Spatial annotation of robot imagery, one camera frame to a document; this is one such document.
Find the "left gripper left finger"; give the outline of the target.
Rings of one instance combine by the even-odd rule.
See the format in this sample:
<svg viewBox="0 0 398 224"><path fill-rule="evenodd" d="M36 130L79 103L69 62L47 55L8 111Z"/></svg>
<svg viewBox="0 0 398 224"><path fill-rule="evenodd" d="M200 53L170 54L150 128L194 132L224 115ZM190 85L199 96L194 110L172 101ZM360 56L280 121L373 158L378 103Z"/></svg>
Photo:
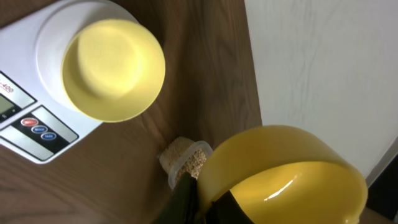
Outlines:
<svg viewBox="0 0 398 224"><path fill-rule="evenodd" d="M153 224L192 224L197 212L197 180L185 172Z"/></svg>

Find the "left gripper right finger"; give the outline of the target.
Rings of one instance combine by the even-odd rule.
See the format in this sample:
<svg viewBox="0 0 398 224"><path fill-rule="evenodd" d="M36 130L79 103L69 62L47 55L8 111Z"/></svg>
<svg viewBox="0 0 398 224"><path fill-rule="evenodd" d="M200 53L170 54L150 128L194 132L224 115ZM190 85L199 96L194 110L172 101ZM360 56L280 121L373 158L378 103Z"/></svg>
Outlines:
<svg viewBox="0 0 398 224"><path fill-rule="evenodd" d="M230 191L211 203L205 215L205 221L206 224L254 224Z"/></svg>

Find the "yellow measuring scoop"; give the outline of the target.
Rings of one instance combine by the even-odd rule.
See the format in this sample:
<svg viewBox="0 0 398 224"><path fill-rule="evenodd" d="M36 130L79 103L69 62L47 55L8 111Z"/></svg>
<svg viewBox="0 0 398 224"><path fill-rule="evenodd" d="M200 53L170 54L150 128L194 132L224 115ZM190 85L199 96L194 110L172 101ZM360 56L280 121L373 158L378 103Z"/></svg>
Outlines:
<svg viewBox="0 0 398 224"><path fill-rule="evenodd" d="M254 223L358 223L368 198L362 174L313 134L262 126L221 143L201 168L207 212L230 193Z"/></svg>

